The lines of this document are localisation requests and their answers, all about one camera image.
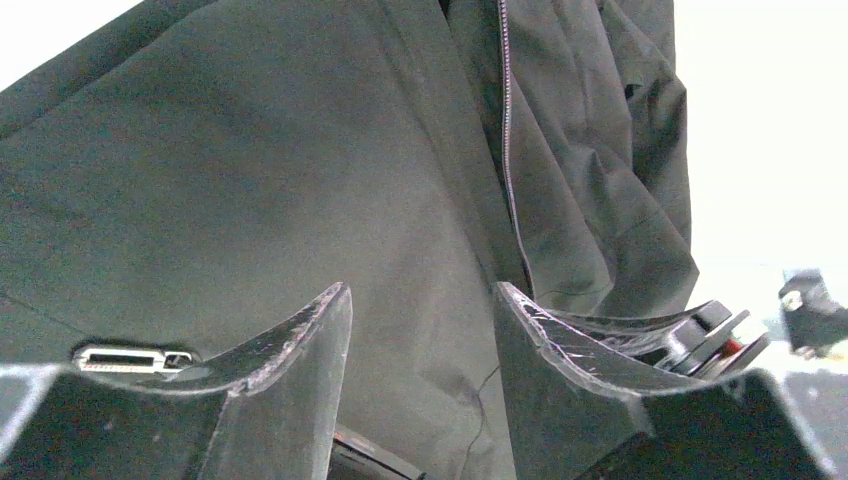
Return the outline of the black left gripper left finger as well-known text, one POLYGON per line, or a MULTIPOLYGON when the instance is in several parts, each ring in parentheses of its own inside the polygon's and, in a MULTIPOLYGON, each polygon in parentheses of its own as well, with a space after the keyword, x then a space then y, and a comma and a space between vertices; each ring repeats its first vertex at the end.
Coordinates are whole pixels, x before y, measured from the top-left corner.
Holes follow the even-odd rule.
POLYGON ((214 400, 199 441, 166 443, 151 479, 323 479, 352 326, 352 294, 328 287, 279 325, 163 385, 214 400))

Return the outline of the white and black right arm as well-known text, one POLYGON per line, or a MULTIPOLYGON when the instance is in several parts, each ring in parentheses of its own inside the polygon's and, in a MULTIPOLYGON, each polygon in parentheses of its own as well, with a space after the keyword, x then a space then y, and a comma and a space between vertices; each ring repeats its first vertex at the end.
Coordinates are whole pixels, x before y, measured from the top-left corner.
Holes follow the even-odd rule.
MULTIPOLYGON (((778 299, 778 323, 793 354, 811 359, 847 355, 847 306, 833 299, 820 270, 788 271, 778 299)), ((717 300, 658 317, 547 312, 620 354, 701 380, 748 367, 771 343, 768 328, 748 310, 733 313, 717 300)))

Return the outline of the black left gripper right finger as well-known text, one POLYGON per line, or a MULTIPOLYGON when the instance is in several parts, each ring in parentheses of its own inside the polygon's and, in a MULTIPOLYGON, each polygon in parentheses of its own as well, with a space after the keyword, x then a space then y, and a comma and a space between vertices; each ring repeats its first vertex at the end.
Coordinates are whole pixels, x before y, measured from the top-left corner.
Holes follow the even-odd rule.
POLYGON ((645 365, 554 318, 507 282, 494 287, 495 334, 520 479, 648 479, 662 448, 648 397, 686 377, 645 365))

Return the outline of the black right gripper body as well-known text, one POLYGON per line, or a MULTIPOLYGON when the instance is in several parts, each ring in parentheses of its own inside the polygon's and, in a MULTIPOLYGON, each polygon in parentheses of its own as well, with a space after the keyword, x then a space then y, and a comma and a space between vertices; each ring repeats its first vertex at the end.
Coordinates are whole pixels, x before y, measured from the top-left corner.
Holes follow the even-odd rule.
POLYGON ((743 310, 710 307, 675 325, 663 338, 655 367, 677 375, 713 380, 745 369, 770 345, 768 330, 743 310))

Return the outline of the metal zipper slider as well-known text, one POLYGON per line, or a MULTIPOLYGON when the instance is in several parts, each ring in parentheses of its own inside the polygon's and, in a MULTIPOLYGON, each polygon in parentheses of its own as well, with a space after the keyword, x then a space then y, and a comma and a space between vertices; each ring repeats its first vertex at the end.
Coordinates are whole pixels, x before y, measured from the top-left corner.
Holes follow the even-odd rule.
POLYGON ((76 350, 72 362, 86 372, 171 374, 189 368, 199 360, 191 352, 90 344, 76 350))

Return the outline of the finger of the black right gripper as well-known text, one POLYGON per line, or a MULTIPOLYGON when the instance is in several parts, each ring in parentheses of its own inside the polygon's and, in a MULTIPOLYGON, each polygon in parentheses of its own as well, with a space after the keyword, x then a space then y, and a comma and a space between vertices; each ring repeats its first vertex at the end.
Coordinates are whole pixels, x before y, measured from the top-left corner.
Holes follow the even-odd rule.
POLYGON ((668 356, 682 361, 731 317, 718 301, 651 318, 585 316, 554 309, 548 313, 619 353, 645 361, 668 356))

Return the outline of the black jacket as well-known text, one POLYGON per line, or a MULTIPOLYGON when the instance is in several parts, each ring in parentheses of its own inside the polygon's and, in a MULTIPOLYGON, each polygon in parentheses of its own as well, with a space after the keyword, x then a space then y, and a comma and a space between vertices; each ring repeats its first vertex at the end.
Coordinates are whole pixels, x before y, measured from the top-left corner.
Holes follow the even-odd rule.
POLYGON ((336 282, 339 421, 511 479, 491 288, 683 309, 669 1, 148 1, 1 96, 1 358, 220 354, 336 282))

